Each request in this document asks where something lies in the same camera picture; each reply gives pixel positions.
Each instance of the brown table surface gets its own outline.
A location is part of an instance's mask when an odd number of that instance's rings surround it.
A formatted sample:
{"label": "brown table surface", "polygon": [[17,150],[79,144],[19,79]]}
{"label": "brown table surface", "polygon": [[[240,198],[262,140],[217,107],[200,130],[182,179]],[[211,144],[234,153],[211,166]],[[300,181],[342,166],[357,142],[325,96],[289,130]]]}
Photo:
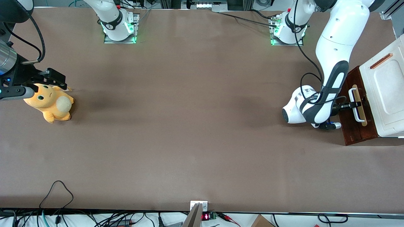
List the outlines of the brown table surface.
{"label": "brown table surface", "polygon": [[[90,8],[33,16],[46,43],[37,68],[65,74],[76,105],[71,121],[49,124],[22,100],[1,103],[1,207],[37,207],[63,180],[70,208],[187,210],[208,200],[220,211],[404,212],[402,146],[345,147],[341,130],[284,122],[281,108],[315,69],[297,47],[271,46],[267,27],[153,10],[137,44],[115,45],[103,44]],[[303,49],[314,59],[328,17],[310,20]],[[40,44],[29,21],[15,33]],[[391,21],[373,13],[351,68],[393,40]],[[68,200],[58,185],[44,207]]]}

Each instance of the metal cylinder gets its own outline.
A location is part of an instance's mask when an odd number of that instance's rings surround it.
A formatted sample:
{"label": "metal cylinder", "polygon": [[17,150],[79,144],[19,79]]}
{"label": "metal cylinder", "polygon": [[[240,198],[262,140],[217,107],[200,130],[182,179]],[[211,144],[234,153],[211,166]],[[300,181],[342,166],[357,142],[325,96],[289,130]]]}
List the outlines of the metal cylinder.
{"label": "metal cylinder", "polygon": [[17,61],[17,53],[0,40],[0,75],[8,72]]}

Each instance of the dark wooden base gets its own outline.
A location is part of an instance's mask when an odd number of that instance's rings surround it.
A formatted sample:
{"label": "dark wooden base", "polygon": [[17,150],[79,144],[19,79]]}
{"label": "dark wooden base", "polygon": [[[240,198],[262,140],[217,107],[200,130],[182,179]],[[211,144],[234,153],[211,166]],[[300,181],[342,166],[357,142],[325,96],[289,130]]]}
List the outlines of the dark wooden base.
{"label": "dark wooden base", "polygon": [[339,119],[342,124],[342,132],[344,135],[345,145],[352,145],[369,139],[375,139],[378,136],[375,121],[373,119],[370,106],[367,103],[366,91],[363,85],[362,76],[359,71],[359,66],[348,73],[348,76],[342,86],[340,96],[346,96],[349,99],[348,90],[356,84],[360,98],[362,100],[363,109],[365,112],[368,125],[362,126],[361,123],[355,121],[352,110],[343,110],[339,112]]}

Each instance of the yellow plush toy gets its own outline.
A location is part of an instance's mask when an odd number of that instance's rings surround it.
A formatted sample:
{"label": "yellow plush toy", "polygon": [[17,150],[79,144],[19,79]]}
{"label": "yellow plush toy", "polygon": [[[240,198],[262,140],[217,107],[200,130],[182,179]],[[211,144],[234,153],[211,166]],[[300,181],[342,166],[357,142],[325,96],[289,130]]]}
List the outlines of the yellow plush toy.
{"label": "yellow plush toy", "polygon": [[41,111],[47,122],[53,123],[54,120],[67,121],[71,116],[69,113],[74,99],[61,91],[58,86],[49,86],[44,84],[35,84],[38,86],[38,92],[24,101]]}

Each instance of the white drawer handle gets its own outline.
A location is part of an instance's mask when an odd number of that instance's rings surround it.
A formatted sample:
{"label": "white drawer handle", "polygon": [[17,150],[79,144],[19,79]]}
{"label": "white drawer handle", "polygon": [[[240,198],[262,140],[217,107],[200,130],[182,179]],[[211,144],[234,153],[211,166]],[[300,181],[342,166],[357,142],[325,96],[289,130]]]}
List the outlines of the white drawer handle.
{"label": "white drawer handle", "polygon": [[[355,98],[354,98],[354,95],[353,95],[353,94],[354,94],[353,90],[356,90],[356,88],[351,88],[351,89],[348,91],[349,99],[351,100],[351,102],[356,102],[356,101],[355,101]],[[356,120],[357,122],[365,122],[365,120],[362,120],[362,119],[359,118],[358,110],[356,109],[356,107],[355,107],[355,108],[352,108],[352,110],[353,110],[353,115],[354,115],[354,117],[355,117],[355,120]]]}

